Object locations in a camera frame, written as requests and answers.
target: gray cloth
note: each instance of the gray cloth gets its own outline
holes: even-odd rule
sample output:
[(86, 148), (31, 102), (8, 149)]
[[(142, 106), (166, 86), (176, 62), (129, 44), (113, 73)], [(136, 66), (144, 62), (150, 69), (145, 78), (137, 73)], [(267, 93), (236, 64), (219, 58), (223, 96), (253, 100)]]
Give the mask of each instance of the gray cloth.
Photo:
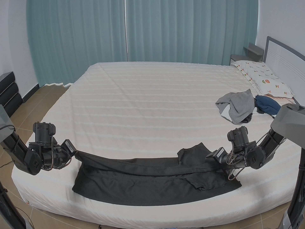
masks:
[(228, 93), (219, 98), (215, 104), (220, 113), (228, 104), (230, 105), (229, 116), (233, 124), (240, 123), (254, 110), (254, 98), (250, 89), (241, 93)]

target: black pole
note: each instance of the black pole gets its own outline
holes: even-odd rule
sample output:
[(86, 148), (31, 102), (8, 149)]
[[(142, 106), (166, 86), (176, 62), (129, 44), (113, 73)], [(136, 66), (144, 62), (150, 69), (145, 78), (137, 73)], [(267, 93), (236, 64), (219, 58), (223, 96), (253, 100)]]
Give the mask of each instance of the black pole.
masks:
[(3, 188), (0, 182), (0, 215), (5, 219), (13, 229), (26, 229), (24, 218), (13, 205), (7, 190)]
[(302, 148), (299, 165), (298, 180), (296, 181), (293, 197), (288, 208), (288, 217), (292, 229), (299, 227), (303, 220), (303, 210), (305, 208), (305, 149)]

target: mattress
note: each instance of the mattress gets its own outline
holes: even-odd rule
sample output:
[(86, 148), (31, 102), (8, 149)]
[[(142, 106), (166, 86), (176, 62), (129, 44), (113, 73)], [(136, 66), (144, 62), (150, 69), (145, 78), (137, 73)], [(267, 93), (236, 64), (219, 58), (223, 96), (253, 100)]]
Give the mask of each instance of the mattress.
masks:
[[(227, 132), (240, 127), (220, 116), (216, 100), (228, 92), (256, 91), (236, 67), (159, 62), (97, 63), (43, 118), (56, 126), (58, 143), (114, 159), (176, 157), (203, 142), (231, 150)], [(249, 140), (260, 139), (272, 117), (253, 115)], [(202, 201), (126, 206), (90, 200), (72, 191), (81, 165), (31, 176), (13, 169), (24, 201), (36, 208), (120, 228), (206, 227), (257, 215), (292, 198), (301, 148), (287, 140), (271, 162), (239, 174), (242, 187)]]

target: white label sticker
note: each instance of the white label sticker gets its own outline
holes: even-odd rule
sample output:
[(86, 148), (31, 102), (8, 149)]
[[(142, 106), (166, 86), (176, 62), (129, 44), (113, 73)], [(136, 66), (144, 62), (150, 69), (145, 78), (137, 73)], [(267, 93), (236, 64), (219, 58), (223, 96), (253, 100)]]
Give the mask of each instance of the white label sticker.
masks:
[(71, 153), (74, 152), (73, 148), (71, 147), (71, 145), (68, 143), (68, 141), (65, 141), (65, 144), (67, 145), (68, 149), (71, 151)]
[(224, 148), (222, 148), (222, 149), (219, 151), (219, 153), (216, 155), (217, 158), (219, 158), (219, 156), (220, 156), (223, 152), (224, 152)]

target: white headboard panel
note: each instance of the white headboard panel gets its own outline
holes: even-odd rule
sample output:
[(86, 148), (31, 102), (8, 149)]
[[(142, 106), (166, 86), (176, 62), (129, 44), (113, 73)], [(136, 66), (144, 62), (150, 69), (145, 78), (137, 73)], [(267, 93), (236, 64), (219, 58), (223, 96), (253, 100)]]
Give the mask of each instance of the white headboard panel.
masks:
[(290, 87), (296, 101), (305, 106), (305, 56), (268, 36), (263, 61)]

